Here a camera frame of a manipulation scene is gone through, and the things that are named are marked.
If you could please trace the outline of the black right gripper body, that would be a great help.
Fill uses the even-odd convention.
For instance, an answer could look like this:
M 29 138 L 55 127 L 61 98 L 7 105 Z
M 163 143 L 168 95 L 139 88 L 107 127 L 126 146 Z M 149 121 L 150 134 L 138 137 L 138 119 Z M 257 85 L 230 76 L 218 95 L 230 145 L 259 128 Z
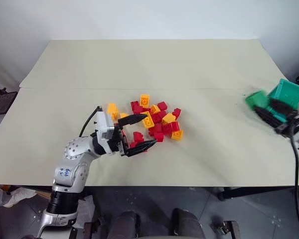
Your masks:
M 294 133 L 299 132 L 299 115 L 288 115 L 285 124 L 287 125 L 287 127 L 275 128 L 275 133 L 282 136 L 289 136 L 292 125 L 294 126 Z

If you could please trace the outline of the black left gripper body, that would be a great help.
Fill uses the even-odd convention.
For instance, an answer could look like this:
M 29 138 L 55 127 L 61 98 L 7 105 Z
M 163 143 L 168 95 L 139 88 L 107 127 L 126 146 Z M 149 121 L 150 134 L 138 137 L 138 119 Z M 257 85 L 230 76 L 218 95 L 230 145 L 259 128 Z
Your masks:
M 108 145 L 112 152 L 119 152 L 121 156 L 130 156 L 127 137 L 117 123 L 114 124 L 113 135 L 108 140 Z

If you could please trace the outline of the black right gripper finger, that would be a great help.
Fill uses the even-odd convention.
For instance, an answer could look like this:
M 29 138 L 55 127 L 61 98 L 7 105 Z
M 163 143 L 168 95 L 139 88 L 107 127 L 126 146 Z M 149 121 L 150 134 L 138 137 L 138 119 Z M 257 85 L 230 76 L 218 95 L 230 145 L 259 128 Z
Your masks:
M 274 117 L 274 115 L 265 108 L 254 106 L 254 112 L 271 127 L 287 127 L 285 123 Z
M 276 112 L 281 114 L 295 114 L 297 112 L 292 106 L 274 98 L 269 98 L 269 105 Z

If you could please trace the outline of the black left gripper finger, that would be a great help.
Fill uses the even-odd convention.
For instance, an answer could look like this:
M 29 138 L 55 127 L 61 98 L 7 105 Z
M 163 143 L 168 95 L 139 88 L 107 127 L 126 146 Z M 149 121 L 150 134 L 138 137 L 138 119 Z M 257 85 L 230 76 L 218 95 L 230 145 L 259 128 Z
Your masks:
M 149 148 L 151 148 L 152 146 L 154 146 L 156 143 L 157 143 L 156 139 L 139 142 L 134 147 L 130 147 L 126 150 L 126 156 L 132 157 L 137 154 L 143 153 L 147 151 Z
M 144 120 L 146 117 L 147 117 L 146 114 L 134 114 L 134 115 L 123 117 L 121 119 L 118 119 L 118 127 L 124 127 L 126 125 L 136 124 Z

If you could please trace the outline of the green toy block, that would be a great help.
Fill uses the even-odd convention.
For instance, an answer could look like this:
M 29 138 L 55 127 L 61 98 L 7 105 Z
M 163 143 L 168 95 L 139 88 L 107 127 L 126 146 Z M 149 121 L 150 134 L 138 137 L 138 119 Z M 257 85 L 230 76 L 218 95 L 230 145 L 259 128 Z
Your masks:
M 257 91 L 245 98 L 247 106 L 254 110 L 255 107 L 266 108 L 269 106 L 269 97 L 265 91 Z

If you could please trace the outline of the teal plastic bin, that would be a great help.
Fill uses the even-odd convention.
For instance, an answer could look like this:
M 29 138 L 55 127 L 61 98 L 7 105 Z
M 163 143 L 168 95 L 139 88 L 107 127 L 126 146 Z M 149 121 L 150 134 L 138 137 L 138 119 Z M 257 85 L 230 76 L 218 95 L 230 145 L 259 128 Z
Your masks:
M 265 108 L 273 114 L 273 116 L 285 123 L 287 121 L 287 113 L 279 112 L 271 106 L 271 99 L 283 102 L 294 111 L 298 110 L 299 106 L 299 85 L 285 79 L 280 79 L 277 86 L 267 95 L 267 105 Z

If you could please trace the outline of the dark rounded shape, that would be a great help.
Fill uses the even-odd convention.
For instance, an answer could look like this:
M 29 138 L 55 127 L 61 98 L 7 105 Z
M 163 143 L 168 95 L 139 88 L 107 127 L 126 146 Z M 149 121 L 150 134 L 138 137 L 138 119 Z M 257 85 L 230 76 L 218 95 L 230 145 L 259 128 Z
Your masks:
M 136 239 L 139 237 L 139 218 L 134 211 L 126 211 L 119 215 L 114 224 L 115 239 Z
M 198 218 L 193 213 L 179 208 L 172 211 L 171 234 L 173 236 L 206 239 Z

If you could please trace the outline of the white cloth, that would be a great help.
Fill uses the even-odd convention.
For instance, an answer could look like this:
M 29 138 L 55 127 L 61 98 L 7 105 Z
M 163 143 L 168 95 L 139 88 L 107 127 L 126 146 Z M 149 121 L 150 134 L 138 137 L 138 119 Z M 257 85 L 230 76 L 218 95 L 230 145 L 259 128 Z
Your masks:
M 10 208 L 18 202 L 32 198 L 36 195 L 35 190 L 17 188 L 12 192 L 6 192 L 0 188 L 0 207 Z

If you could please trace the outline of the caster wheel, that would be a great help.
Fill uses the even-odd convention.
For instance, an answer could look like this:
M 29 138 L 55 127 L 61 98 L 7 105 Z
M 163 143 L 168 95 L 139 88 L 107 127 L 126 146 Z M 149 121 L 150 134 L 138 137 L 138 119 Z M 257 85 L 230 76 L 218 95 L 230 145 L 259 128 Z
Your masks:
M 223 221 L 213 226 L 214 231 L 219 236 L 227 234 L 231 235 L 232 239 L 241 239 L 240 229 L 237 221 Z

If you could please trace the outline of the black stand base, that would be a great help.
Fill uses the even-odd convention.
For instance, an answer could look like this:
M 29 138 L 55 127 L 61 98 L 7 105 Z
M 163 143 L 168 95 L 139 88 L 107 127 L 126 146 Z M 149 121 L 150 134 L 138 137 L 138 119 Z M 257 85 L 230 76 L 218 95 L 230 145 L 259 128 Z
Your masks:
M 6 88 L 0 89 L 0 115 L 8 112 L 18 92 L 7 92 Z

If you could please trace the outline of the black table frame bar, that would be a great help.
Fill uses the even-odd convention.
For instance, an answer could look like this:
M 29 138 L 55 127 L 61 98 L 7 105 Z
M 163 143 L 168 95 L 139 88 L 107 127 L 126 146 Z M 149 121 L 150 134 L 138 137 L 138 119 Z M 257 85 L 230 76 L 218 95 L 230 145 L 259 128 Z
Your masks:
M 224 201 L 224 200 L 237 198 L 237 197 L 244 197 L 244 196 L 262 194 L 262 193 L 279 191 L 284 189 L 291 189 L 291 188 L 294 188 L 294 186 L 238 187 L 238 188 L 224 187 L 223 191 L 217 193 L 217 198 L 221 201 Z

